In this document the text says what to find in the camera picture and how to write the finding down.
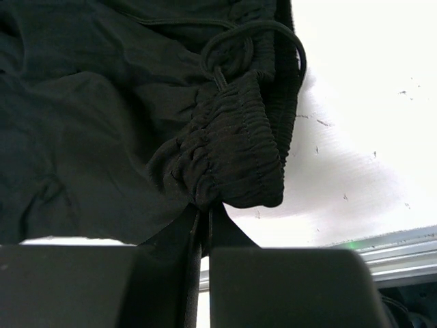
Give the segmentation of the black trousers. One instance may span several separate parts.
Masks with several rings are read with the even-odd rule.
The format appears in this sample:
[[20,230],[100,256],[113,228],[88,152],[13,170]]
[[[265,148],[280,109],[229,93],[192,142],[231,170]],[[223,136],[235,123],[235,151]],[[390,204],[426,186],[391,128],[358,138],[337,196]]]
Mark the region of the black trousers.
[[305,71],[289,1],[2,1],[1,243],[280,205]]

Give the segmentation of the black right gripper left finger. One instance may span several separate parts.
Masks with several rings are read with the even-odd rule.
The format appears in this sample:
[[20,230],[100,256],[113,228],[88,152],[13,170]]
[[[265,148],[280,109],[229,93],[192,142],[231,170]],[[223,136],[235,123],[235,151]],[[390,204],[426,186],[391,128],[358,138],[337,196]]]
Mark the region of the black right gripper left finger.
[[1,248],[2,327],[194,327],[201,216],[133,246]]

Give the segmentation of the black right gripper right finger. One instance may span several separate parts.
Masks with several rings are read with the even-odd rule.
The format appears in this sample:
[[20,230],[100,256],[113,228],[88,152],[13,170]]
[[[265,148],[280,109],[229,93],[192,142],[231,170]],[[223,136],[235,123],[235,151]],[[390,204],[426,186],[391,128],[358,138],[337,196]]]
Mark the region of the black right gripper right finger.
[[262,248],[210,209],[213,327],[389,327],[371,274],[348,249]]

